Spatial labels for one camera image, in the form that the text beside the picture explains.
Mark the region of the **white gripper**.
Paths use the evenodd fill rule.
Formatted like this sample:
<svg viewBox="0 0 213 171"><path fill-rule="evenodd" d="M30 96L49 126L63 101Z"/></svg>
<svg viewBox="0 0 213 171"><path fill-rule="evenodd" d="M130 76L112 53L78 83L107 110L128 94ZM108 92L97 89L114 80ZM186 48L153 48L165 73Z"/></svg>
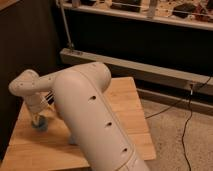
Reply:
<svg viewBox="0 0 213 171"><path fill-rule="evenodd" d="M47 106L47 100L41 94L34 94L26 97L26 106L30 114L33 115L32 124L41 126L45 123L45 117L39 113Z"/></svg>

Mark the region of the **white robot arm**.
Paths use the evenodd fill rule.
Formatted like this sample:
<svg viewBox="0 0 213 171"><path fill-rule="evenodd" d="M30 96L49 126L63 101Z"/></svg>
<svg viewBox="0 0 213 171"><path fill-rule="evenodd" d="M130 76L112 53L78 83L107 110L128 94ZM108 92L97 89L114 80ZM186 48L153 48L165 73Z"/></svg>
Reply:
<svg viewBox="0 0 213 171"><path fill-rule="evenodd" d="M47 128L40 114L53 95L59 116L71 132L93 171L150 171L104 97L111 72L101 62L75 65L45 76L23 71L9 84L23 98L38 130Z"/></svg>

